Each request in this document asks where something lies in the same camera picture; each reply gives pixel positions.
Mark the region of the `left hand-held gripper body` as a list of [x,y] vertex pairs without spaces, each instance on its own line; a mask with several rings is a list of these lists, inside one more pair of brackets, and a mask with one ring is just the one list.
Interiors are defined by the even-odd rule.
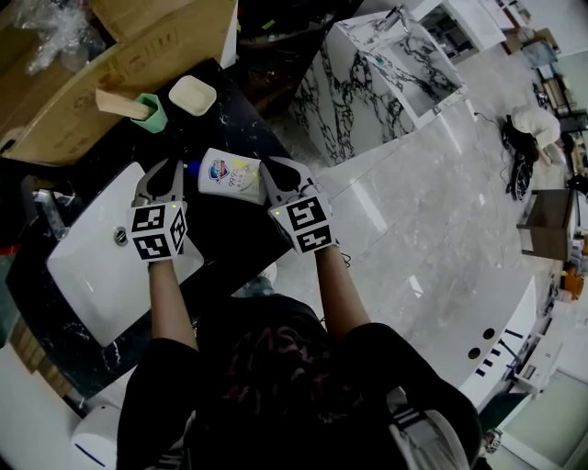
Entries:
[[173,260],[184,252],[187,202],[150,202],[135,196],[128,211],[128,233],[141,260]]

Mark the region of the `white curved counter with holes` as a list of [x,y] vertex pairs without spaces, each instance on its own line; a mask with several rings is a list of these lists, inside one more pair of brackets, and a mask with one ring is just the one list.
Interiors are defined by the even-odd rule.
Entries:
[[515,271],[483,272],[465,304],[458,358],[458,389],[482,409],[520,364],[537,321],[536,280]]

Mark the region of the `beige soap dish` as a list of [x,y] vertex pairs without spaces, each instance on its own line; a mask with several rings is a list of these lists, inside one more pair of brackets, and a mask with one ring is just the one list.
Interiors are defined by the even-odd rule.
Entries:
[[192,75],[181,77],[168,93],[169,100],[194,117],[208,112],[217,99],[216,90]]

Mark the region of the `large cardboard box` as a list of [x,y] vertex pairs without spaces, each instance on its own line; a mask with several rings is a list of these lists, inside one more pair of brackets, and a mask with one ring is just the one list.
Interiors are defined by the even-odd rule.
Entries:
[[96,90],[128,98],[152,93],[193,66],[221,58],[237,0],[93,0],[115,44],[77,74],[50,66],[39,78],[15,68],[0,77],[0,156],[37,163],[72,163],[119,117],[101,112]]

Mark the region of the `marble patterned sink cabinet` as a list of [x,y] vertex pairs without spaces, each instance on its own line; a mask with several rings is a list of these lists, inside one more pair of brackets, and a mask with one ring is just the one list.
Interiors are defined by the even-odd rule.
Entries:
[[294,118],[331,166],[423,128],[466,90],[410,11],[409,34],[400,23],[382,30],[389,12],[335,23],[293,97]]

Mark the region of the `white appliance with blue line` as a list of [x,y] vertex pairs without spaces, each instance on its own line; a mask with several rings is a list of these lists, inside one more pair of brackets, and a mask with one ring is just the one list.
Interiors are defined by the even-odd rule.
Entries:
[[116,470],[120,409],[93,408],[76,426],[71,444],[95,470]]

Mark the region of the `person's left forearm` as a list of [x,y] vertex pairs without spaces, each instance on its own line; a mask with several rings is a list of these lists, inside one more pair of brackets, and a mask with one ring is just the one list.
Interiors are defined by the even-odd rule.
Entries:
[[152,334],[197,351],[197,338],[171,260],[149,264]]

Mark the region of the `person's shoe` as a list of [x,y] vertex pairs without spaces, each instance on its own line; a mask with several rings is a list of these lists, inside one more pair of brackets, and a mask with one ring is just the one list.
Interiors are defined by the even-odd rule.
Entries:
[[243,287],[245,297],[269,297],[275,294],[273,283],[277,278],[277,264],[271,263]]

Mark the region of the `person's right forearm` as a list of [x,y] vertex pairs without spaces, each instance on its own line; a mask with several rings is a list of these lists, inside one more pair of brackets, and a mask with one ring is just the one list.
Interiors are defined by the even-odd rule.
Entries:
[[314,255],[326,329],[335,341],[342,341],[351,330],[368,324],[370,318],[339,247],[330,245]]

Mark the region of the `white sink basin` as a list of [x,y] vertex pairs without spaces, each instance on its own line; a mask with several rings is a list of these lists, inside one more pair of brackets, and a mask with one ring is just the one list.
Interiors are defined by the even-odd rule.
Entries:
[[[47,261],[62,295],[103,347],[151,307],[147,262],[128,233],[128,211],[144,175],[138,163],[129,164],[84,209]],[[127,231],[124,247],[113,240],[117,227]]]

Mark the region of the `chrome basin faucet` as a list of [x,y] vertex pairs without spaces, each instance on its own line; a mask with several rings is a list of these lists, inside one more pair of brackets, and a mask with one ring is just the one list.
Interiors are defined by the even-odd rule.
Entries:
[[26,176],[20,184],[20,195],[29,225],[32,225],[42,213],[56,241],[61,241],[67,236],[69,228],[62,220],[53,191],[36,189],[33,179]]

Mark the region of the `white bottle with colourful label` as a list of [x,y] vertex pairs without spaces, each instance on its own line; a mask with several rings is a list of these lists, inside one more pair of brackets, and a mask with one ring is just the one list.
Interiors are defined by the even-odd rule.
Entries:
[[266,203],[257,159],[209,148],[202,160],[190,162],[187,170],[198,178],[198,191],[202,194],[226,196],[259,206]]

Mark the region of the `clear plastic wrap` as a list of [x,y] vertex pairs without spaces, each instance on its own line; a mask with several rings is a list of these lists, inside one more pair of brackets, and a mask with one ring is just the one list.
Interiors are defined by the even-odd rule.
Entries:
[[32,76],[60,60],[77,73],[107,49],[87,0],[16,0],[14,26],[36,33],[39,44],[28,61]]

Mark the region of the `chrome faucet on marble cabinet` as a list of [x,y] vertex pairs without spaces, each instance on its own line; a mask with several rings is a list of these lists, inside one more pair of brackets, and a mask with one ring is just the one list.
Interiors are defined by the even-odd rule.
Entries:
[[389,31],[398,23],[401,24],[401,28],[405,33],[409,34],[411,32],[410,12],[404,5],[395,6],[391,9],[384,18],[382,30]]

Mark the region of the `dark wooden cabinet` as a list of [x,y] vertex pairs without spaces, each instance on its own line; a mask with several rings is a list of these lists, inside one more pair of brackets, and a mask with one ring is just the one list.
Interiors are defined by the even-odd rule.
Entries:
[[571,189],[533,190],[528,216],[516,225],[521,253],[567,262],[578,222],[577,195]]

